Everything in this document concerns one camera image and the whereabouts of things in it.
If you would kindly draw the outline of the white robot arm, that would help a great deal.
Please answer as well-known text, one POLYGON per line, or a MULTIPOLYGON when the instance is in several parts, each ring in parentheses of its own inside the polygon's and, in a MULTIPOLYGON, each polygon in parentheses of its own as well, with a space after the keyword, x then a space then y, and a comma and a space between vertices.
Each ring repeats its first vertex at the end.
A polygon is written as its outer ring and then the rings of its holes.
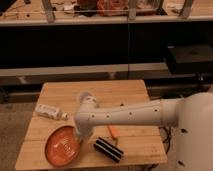
POLYGON ((74 122, 80 140, 89 137, 95 126, 177 127, 176 171, 213 171, 213 93, 98 108, 95 97, 84 92, 74 122))

